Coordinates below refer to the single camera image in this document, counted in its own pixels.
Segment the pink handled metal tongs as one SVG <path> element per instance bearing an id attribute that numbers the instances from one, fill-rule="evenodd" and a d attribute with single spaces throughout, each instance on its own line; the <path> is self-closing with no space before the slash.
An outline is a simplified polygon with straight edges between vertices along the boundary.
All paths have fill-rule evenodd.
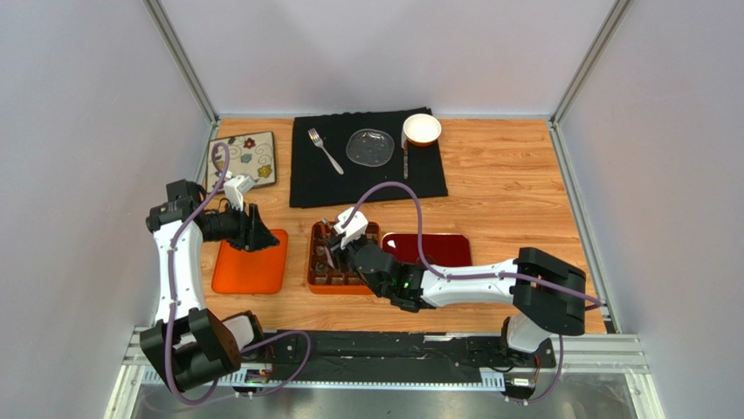
<path id="1" fill-rule="evenodd" d="M 333 270 L 335 268 L 333 252 L 331 252 L 330 248 L 327 245 L 324 246 L 324 251 L 326 255 L 327 266 L 330 270 Z"/>

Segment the orange chocolate box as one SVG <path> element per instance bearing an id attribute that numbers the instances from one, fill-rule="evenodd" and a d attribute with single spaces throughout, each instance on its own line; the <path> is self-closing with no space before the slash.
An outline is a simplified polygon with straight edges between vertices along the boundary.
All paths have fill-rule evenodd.
<path id="1" fill-rule="evenodd" d="M 357 277 L 355 273 L 330 270 L 327 260 L 315 253 L 317 246 L 324 246 L 324 240 L 332 229 L 323 222 L 313 225 L 310 232 L 309 256 L 307 260 L 306 283 L 314 294 L 325 295 L 372 295 L 373 292 Z"/>

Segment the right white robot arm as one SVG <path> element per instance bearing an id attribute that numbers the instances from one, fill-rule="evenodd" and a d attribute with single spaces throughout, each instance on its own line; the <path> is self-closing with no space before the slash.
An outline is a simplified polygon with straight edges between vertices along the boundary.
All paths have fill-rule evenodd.
<path id="1" fill-rule="evenodd" d="M 583 335 L 586 313 L 597 306 L 583 270 L 533 247 L 506 261 L 465 267 L 404 263 L 364 237 L 334 234 L 326 247 L 334 263 L 405 312 L 464 303 L 515 307 L 518 314 L 502 327 L 502 344 L 519 353 L 534 353 L 553 334 Z"/>

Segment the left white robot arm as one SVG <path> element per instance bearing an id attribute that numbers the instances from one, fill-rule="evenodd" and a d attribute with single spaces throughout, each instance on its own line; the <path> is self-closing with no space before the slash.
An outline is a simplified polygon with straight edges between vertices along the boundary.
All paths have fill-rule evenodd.
<path id="1" fill-rule="evenodd" d="M 242 312 L 220 320 L 208 309 L 200 257 L 206 242 L 255 252 L 279 245 L 254 203 L 244 195 L 256 181 L 237 175 L 226 182 L 228 204 L 206 209 L 206 190 L 186 180 L 167 185 L 168 199 L 152 208 L 146 227 L 160 263 L 155 323 L 141 334 L 141 350 L 174 393 L 183 393 L 239 370 L 241 351 L 264 334 L 257 317 Z"/>

